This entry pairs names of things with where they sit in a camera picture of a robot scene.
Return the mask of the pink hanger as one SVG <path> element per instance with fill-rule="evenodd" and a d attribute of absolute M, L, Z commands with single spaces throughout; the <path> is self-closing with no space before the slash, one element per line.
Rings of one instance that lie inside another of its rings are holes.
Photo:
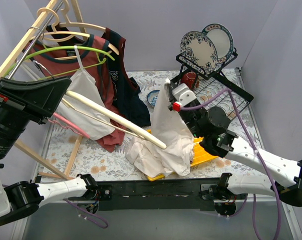
<path fill-rule="evenodd" d="M 82 130 L 80 127 L 78 127 L 77 125 L 75 125 L 74 123 L 72 123 L 71 121 L 67 120 L 66 118 L 64 118 L 63 116 L 61 116 L 58 113 L 53 113 L 51 118 L 48 118 L 48 121 L 52 124 L 56 124 L 59 125 L 60 127 L 66 129 L 66 130 L 71 130 L 72 132 L 85 137 L 85 138 L 90 138 L 90 136 L 84 131 Z"/>

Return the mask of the white tank top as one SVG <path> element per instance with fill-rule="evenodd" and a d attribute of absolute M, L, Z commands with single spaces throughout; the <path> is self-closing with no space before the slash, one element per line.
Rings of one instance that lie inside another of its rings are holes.
<path fill-rule="evenodd" d="M 168 87 L 169 79 L 166 79 L 160 88 L 150 126 L 152 135 L 165 143 L 166 149 L 133 137 L 126 150 L 129 163 L 152 178 L 172 173 L 184 177 L 190 174 L 190 162 L 194 157 L 192 133 L 180 115 L 168 108 Z"/>

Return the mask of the cream hanger front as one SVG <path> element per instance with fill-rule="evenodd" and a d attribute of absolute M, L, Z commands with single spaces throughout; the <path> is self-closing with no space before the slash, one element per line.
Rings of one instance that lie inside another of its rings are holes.
<path fill-rule="evenodd" d="M 130 129 L 133 131 L 134 134 L 136 134 L 137 136 L 139 136 L 139 138 L 148 140 L 149 142 L 153 143 L 154 145 L 158 146 L 161 149 L 166 149 L 166 144 L 164 142 L 162 142 L 161 140 L 159 140 L 158 138 L 156 138 L 155 136 L 153 136 L 152 134 L 148 133 L 147 131 L 145 131 L 144 129 L 142 129 L 141 127 L 135 125 L 134 123 L 128 121 L 127 119 L 121 117 L 120 115 L 106 109 L 105 107 L 93 102 L 92 100 L 76 93 L 73 91 L 66 91 L 65 95 L 76 99 L 78 101 L 80 101 L 81 103 L 87 105 L 88 107 L 96 110 L 97 112 L 109 117 L 110 119 L 116 121 L 117 123 L 125 126 L 126 128 Z"/>

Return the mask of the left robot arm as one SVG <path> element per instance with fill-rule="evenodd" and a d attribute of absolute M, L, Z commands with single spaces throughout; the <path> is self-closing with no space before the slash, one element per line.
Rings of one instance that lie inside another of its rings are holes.
<path fill-rule="evenodd" d="M 69 77 L 31 82 L 0 78 L 0 160 L 29 122 L 47 122 L 70 84 Z M 4 187 L 0 181 L 0 226 L 28 217 L 48 203 L 68 198 L 92 200 L 96 194 L 97 184 L 90 174 L 53 184 L 20 181 Z"/>

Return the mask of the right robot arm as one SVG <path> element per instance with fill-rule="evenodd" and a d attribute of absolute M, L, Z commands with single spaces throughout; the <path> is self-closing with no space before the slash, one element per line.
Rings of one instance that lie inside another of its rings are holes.
<path fill-rule="evenodd" d="M 205 109 L 186 84 L 165 83 L 171 111 L 178 112 L 200 146 L 210 155 L 244 164 L 261 176 L 236 176 L 223 173 L 217 184 L 203 190 L 204 196 L 225 200 L 240 194 L 261 194 L 302 207 L 302 160 L 293 161 L 254 147 L 228 130 L 230 119 L 225 111 L 213 106 Z"/>

